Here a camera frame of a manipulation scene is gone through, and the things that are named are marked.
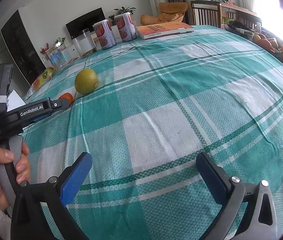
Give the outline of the small orange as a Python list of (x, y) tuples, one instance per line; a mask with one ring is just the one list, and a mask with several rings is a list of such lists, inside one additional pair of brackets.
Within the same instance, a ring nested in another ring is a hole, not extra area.
[(71, 105), (74, 102), (73, 95), (70, 93), (64, 93), (62, 94), (59, 99), (67, 99), (69, 102), (69, 105)]

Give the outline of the yellow green pear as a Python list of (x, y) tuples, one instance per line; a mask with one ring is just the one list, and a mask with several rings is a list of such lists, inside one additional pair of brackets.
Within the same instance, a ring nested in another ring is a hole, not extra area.
[(80, 94), (89, 94), (98, 86), (99, 80), (94, 70), (86, 68), (75, 77), (75, 89)]

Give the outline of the fruit print tissue pack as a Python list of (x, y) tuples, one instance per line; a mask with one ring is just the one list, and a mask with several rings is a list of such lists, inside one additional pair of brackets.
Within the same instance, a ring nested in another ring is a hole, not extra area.
[(40, 74), (32, 84), (32, 88), (34, 91), (39, 90), (43, 85), (45, 85), (51, 78), (55, 75), (56, 70), (53, 66), (50, 66), (45, 69), (42, 74)]

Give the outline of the dark bookshelf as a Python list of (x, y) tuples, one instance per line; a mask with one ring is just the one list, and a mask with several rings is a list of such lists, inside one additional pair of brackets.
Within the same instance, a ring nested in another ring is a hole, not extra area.
[(25, 30), (18, 10), (2, 27), (1, 35), (18, 69), (29, 85), (32, 85), (46, 67)]

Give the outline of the red flower plant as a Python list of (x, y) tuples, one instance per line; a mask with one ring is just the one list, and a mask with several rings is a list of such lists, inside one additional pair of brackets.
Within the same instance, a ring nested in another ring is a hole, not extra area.
[(45, 44), (44, 48), (41, 48), (40, 53), (45, 55), (46, 52), (50, 49), (50, 45), (48, 43)]

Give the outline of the clear glass jar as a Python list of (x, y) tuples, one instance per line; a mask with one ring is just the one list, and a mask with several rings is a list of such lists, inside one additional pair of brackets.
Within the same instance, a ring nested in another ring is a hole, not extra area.
[(72, 57), (64, 44), (61, 44), (59, 47), (51, 47), (46, 51), (46, 55), (57, 71), (67, 66), (72, 61)]

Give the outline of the clear container black lid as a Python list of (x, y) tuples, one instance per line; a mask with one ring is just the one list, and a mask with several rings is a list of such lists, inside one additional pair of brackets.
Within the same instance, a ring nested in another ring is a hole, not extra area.
[(97, 51), (96, 44), (89, 29), (82, 30), (72, 41), (81, 58), (88, 57)]

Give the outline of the black television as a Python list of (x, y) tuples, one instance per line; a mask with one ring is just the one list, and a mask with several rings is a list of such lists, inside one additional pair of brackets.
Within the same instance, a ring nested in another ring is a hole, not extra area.
[(93, 25), (105, 19), (106, 18), (102, 8), (97, 8), (70, 21), (65, 26), (71, 39), (73, 40), (74, 38), (80, 36), (82, 31), (85, 29), (88, 29), (90, 32), (93, 32)]

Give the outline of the red white can left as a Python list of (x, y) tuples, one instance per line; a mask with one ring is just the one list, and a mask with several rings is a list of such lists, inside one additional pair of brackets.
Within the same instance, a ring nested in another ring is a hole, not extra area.
[(110, 26), (109, 20), (102, 20), (93, 25), (93, 29), (100, 42), (103, 50), (111, 48), (116, 45), (114, 33)]

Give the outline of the red white can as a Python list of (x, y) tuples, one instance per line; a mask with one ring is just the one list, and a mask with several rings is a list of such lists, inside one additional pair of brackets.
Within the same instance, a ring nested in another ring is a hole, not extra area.
[(100, 42), (103, 50), (111, 48), (116, 45), (114, 33), (110, 26), (109, 20), (102, 20), (93, 25), (93, 29)]
[(137, 38), (130, 12), (116, 15), (114, 19), (122, 42), (128, 42)]

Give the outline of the teal checked tablecloth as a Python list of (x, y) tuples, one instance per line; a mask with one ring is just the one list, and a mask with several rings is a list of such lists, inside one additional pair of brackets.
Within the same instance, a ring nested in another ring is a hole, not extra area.
[[(80, 94), (86, 68), (99, 83)], [(200, 238), (220, 210), (196, 169), (202, 151), (244, 182), (269, 182), (283, 234), (283, 64), (267, 51), (204, 25), (137, 38), (56, 73), (29, 101), (64, 93), (73, 104), (23, 136), (33, 183), (91, 154), (68, 206), (90, 239)]]

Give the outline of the red white can right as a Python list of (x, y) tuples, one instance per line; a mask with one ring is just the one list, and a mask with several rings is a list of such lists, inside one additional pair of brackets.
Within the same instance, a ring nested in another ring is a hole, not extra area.
[(137, 38), (130, 12), (116, 15), (114, 19), (122, 42), (128, 42)]

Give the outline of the potted green plant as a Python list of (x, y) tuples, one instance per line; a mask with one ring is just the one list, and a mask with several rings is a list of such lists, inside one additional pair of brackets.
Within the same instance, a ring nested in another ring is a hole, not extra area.
[(124, 14), (127, 12), (133, 15), (134, 12), (136, 11), (136, 7), (120, 7), (120, 8), (115, 8), (114, 11), (116, 12), (116, 15)]

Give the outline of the fruit pile on side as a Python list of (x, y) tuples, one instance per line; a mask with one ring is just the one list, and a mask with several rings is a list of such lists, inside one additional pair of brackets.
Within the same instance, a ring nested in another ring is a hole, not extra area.
[(283, 41), (281, 39), (276, 37), (267, 38), (264, 34), (255, 34), (252, 40), (271, 54), (283, 57)]

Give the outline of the orange book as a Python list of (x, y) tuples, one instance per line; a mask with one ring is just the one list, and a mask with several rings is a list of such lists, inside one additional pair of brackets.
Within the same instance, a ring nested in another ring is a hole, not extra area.
[(143, 25), (137, 27), (137, 32), (143, 40), (163, 37), (175, 34), (193, 32), (194, 28), (183, 22), (166, 22), (158, 24)]

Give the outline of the orange cushion chair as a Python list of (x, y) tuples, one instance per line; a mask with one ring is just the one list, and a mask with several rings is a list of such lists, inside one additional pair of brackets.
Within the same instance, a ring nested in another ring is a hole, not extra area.
[(188, 10), (186, 2), (159, 3), (160, 14), (158, 17), (142, 14), (141, 25), (152, 25), (166, 22), (182, 22)]

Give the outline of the wooden chair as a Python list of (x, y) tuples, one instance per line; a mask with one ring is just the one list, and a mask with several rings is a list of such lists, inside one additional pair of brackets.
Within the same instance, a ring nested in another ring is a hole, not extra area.
[(195, 25), (222, 28), (229, 21), (238, 21), (254, 29), (257, 23), (262, 23), (261, 18), (255, 12), (236, 5), (204, 0), (191, 0), (190, 5)]

